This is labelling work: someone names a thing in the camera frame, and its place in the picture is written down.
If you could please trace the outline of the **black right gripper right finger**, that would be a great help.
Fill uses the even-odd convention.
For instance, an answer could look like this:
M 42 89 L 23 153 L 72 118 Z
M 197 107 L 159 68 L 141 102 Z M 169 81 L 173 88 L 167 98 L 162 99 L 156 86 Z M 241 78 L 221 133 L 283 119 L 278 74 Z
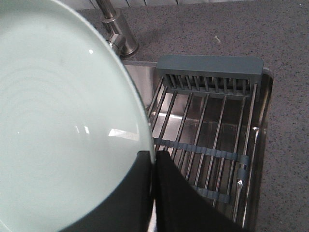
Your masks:
M 167 151 L 156 153 L 154 183 L 159 232 L 244 231 L 198 195 L 177 169 Z

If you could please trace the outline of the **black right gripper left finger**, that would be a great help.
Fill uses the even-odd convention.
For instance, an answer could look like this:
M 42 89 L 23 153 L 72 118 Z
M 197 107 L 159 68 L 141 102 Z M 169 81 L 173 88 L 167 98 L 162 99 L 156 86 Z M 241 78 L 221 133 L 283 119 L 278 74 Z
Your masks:
M 152 207 L 153 165 L 149 151 L 139 151 L 117 188 L 94 210 L 63 232 L 146 232 Z

